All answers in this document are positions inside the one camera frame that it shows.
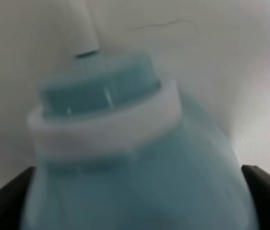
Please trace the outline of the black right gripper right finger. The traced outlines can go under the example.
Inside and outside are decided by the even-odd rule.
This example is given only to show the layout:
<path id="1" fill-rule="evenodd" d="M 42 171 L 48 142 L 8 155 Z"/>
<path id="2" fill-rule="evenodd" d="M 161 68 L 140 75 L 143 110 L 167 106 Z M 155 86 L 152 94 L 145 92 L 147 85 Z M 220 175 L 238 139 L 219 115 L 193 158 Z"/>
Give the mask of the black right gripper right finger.
<path id="1" fill-rule="evenodd" d="M 241 169 L 254 199 L 259 228 L 270 230 L 270 174 L 258 166 L 243 165 Z"/>

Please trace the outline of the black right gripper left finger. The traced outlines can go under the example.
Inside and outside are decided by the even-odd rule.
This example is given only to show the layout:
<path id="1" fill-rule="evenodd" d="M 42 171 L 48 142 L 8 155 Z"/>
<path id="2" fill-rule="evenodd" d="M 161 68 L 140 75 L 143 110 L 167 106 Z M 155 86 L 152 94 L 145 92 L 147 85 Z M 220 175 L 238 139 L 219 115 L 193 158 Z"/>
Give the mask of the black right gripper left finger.
<path id="1" fill-rule="evenodd" d="M 0 230 L 20 229 L 21 213 L 35 168 L 29 167 L 0 189 Z"/>

